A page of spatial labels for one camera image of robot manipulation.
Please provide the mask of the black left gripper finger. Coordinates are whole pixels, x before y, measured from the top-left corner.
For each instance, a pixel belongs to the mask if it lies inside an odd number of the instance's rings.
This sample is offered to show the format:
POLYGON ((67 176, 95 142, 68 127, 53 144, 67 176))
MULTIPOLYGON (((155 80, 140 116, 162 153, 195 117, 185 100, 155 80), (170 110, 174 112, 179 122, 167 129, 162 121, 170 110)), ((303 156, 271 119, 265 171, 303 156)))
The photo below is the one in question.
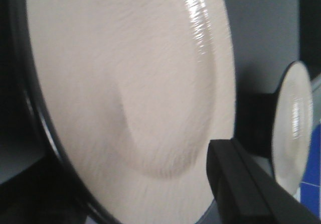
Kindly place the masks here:
POLYGON ((222 223, 320 223, 235 140, 212 140, 207 176, 222 223))

